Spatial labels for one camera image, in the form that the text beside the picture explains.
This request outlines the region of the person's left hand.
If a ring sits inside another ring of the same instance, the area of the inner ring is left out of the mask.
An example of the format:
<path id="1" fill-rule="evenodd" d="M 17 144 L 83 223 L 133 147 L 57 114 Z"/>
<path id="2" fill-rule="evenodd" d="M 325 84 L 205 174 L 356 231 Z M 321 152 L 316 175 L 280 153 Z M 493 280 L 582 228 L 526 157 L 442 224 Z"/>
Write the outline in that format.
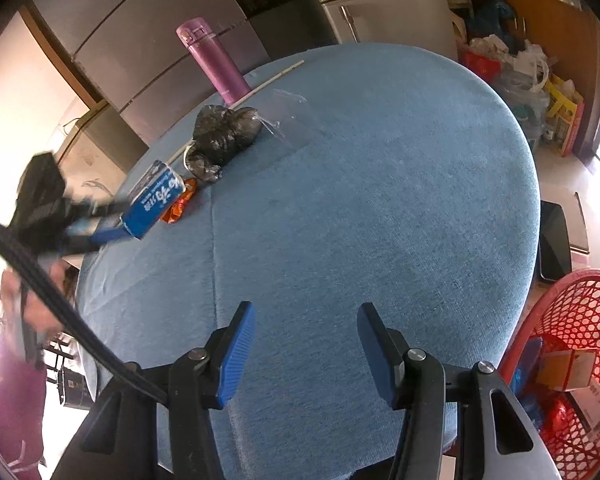
<path id="1" fill-rule="evenodd" d="M 7 347 L 22 362 L 36 361 L 40 349 L 64 326 L 11 268 L 2 274 L 0 299 Z"/>

